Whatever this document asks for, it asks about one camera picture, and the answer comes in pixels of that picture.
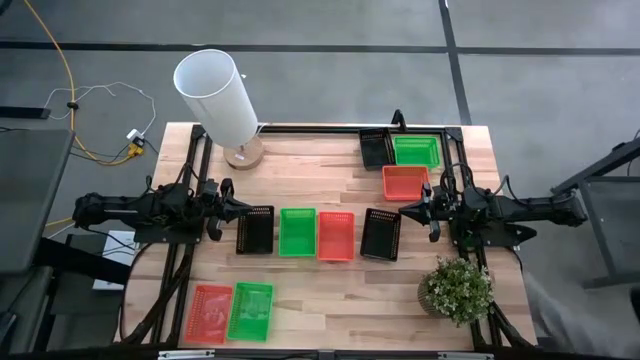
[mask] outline red basket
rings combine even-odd
[[[187,322],[185,341],[224,344],[233,299],[233,288],[198,285]]]
[[[353,260],[355,236],[353,213],[321,211],[318,214],[318,260]]]
[[[385,166],[382,168],[384,198],[420,200],[422,184],[429,181],[426,166]]]

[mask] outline green basket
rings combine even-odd
[[[440,166],[438,139],[435,136],[396,136],[396,165],[424,165],[432,169]]]
[[[266,342],[273,306],[273,285],[239,282],[233,293],[227,339]]]
[[[280,256],[316,256],[316,209],[280,210]]]

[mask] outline lamp base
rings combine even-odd
[[[256,167],[264,156],[262,141],[254,136],[240,148],[224,148],[224,159],[229,166],[237,170],[249,170]]]

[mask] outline gray floor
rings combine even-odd
[[[242,45],[445,46],[437,0],[104,0],[33,1],[59,41]],[[621,0],[449,0],[456,43],[474,47],[640,47],[640,2]],[[0,17],[0,40],[46,41],[21,1]],[[148,137],[168,121],[192,121],[171,76],[179,52],[67,51],[76,85],[124,81],[156,99]],[[447,54],[232,53],[261,121],[386,123],[395,108],[410,123],[459,124]],[[68,87],[57,54],[0,52],[0,104],[41,106]],[[502,175],[521,196],[541,196],[564,178],[630,140],[640,121],[640,57],[473,56],[460,66],[476,125],[488,125]],[[80,102],[79,136],[115,153],[131,128],[146,124],[149,102],[135,92],[102,90]],[[58,94],[54,115],[65,111]],[[68,120],[2,126],[68,127]],[[137,194],[153,172],[147,154],[105,168],[71,158],[51,219],[69,216],[90,191]],[[634,171],[640,175],[640,165]],[[640,325],[628,288],[586,292],[604,274],[589,226],[537,225],[522,247],[527,291],[540,335],[580,353],[640,356]]]

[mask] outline black basket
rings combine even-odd
[[[238,219],[236,254],[273,253],[273,206],[254,206]]]
[[[389,129],[363,129],[358,131],[358,136],[360,136],[360,152],[365,169],[378,170],[384,165],[396,163]]]
[[[398,213],[367,209],[362,232],[360,255],[374,259],[398,260],[400,242],[400,219]]]

